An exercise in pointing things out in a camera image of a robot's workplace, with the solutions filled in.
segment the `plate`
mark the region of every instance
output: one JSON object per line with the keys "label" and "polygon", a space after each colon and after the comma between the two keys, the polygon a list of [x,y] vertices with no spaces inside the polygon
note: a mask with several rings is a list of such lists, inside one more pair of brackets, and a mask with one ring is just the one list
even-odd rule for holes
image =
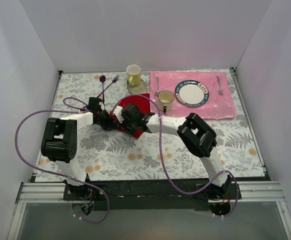
{"label": "plate", "polygon": [[208,101],[209,90],[199,81],[185,80],[175,87],[175,96],[181,104],[196,108]]}

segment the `silver utensil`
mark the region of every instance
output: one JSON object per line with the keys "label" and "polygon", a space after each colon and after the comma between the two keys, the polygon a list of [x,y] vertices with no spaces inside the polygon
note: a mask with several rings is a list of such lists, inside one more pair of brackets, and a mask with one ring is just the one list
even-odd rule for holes
{"label": "silver utensil", "polygon": [[157,77],[156,77],[156,82],[157,82],[157,91],[155,92],[155,95],[156,95],[156,96],[158,96],[159,93],[160,93],[160,91],[159,91],[159,80],[160,80],[160,78],[157,76]]}
{"label": "silver utensil", "polygon": [[216,76],[216,80],[217,80],[217,83],[219,84],[219,90],[218,90],[219,95],[223,95],[224,93],[223,93],[223,91],[221,89],[220,77],[219,76]]}

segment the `spoon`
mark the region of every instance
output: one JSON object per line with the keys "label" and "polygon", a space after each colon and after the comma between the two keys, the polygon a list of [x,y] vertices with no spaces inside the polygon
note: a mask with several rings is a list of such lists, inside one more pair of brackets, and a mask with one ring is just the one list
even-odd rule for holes
{"label": "spoon", "polygon": [[156,82],[157,82],[157,91],[155,92],[155,95],[156,95],[156,96],[158,96],[159,93],[160,93],[160,91],[159,91],[159,79],[160,79],[160,78],[157,76],[157,77],[156,77]]}

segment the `gray floor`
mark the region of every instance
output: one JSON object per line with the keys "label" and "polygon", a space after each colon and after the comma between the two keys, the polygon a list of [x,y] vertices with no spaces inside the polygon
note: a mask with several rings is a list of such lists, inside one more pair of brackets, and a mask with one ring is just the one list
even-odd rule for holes
{"label": "gray floor", "polygon": [[[104,212],[92,212],[100,219]],[[68,203],[28,203],[19,240],[286,240],[275,202],[239,202],[233,215],[218,217],[189,209],[112,210],[101,224],[73,217]]]}

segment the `mug handle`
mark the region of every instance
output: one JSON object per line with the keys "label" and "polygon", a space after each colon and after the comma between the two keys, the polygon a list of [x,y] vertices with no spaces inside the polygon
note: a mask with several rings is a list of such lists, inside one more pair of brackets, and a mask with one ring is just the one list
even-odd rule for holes
{"label": "mug handle", "polygon": [[132,80],[133,80],[133,79],[134,79],[133,76],[130,76],[130,77],[129,77],[128,81],[129,81],[129,84],[130,84],[130,85],[132,85]]}

